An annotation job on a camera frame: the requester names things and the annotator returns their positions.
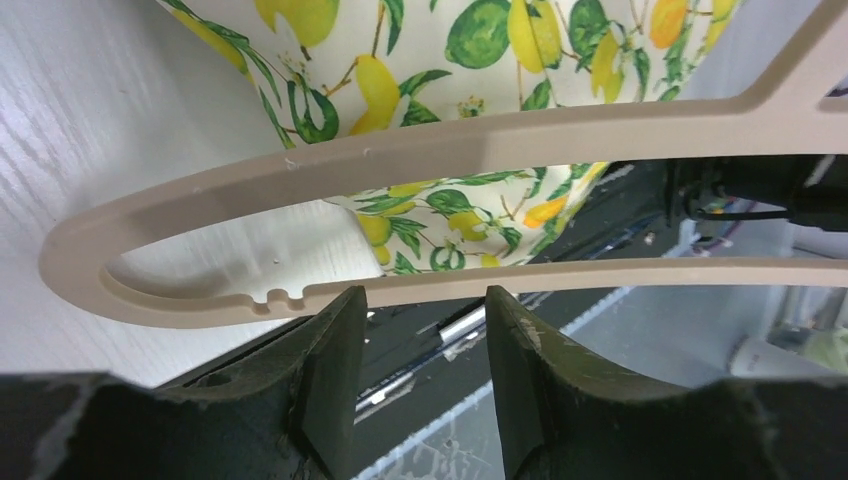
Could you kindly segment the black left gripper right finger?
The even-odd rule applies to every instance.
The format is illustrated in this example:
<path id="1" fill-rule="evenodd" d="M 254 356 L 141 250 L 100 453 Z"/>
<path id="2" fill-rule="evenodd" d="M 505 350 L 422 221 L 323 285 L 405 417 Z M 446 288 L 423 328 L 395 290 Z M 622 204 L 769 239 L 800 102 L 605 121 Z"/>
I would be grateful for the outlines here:
<path id="1" fill-rule="evenodd" d="M 578 344 L 499 286 L 487 349 L 509 479 L 843 479 L 843 376 L 688 389 Z"/>

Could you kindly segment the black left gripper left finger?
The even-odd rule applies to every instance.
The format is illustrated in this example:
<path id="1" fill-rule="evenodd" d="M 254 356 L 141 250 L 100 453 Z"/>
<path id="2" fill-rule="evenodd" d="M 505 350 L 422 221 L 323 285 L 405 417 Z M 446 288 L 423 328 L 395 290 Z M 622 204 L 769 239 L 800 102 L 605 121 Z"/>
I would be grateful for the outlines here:
<path id="1" fill-rule="evenodd" d="M 346 479 L 365 290 L 181 385 L 5 375 L 5 479 Z"/>

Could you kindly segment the yellow patterned cloth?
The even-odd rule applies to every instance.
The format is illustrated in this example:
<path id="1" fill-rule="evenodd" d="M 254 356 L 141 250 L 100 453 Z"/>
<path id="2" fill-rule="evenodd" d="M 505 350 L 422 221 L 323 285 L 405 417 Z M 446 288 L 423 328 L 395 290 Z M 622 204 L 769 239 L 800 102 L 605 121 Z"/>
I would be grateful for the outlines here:
<path id="1" fill-rule="evenodd" d="M 167 1 L 254 86 L 287 149 L 400 127 L 670 101 L 736 1 Z M 522 265 L 557 240 L 604 162 L 332 198 L 387 275 Z"/>

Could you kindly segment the beige wooden hanger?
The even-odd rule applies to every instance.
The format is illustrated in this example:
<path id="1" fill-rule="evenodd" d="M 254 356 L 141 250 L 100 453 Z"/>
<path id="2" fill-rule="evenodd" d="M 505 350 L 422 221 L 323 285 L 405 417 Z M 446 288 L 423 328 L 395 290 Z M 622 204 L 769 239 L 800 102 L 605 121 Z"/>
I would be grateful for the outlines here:
<path id="1" fill-rule="evenodd" d="M 263 302 L 246 294 L 175 299 L 115 280 L 125 252 L 244 216 L 387 184 L 542 165 L 710 156 L 843 154 L 847 5 L 824 1 L 743 93 L 717 100 L 584 106 L 430 123 L 260 156 L 158 185 L 56 225 L 39 272 L 92 314 L 159 328 L 213 328 L 322 310 L 344 290 L 313 285 Z"/>

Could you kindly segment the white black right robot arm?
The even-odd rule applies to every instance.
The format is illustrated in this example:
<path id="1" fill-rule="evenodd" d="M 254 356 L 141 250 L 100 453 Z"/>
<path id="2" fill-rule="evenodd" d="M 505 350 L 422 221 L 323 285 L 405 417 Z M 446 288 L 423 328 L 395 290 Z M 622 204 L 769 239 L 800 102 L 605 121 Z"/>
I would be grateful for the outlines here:
<path id="1" fill-rule="evenodd" d="M 746 222 L 786 220 L 827 232 L 847 231 L 847 156 L 787 154 L 669 159 L 669 218 Z M 772 210 L 713 213 L 713 200 L 747 200 Z"/>

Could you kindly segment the white cylindrical object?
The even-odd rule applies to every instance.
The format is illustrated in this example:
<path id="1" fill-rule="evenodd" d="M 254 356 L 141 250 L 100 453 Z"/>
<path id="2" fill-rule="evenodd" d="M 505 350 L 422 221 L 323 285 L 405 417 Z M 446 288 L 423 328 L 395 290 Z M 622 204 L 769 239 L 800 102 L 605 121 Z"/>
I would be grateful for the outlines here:
<path id="1" fill-rule="evenodd" d="M 824 335 L 787 349 L 747 337 L 733 350 L 727 369 L 732 376 L 756 379 L 846 376 L 847 344 Z"/>

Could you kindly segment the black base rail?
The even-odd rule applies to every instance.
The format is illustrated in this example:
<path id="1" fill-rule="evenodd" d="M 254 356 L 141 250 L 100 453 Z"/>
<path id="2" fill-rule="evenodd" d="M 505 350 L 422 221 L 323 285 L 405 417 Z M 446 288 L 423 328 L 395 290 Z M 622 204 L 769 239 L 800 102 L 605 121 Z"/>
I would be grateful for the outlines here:
<path id="1" fill-rule="evenodd" d="M 658 257 L 678 238 L 665 161 L 614 165 L 536 262 Z M 368 315 L 346 475 L 502 476 L 483 298 Z"/>

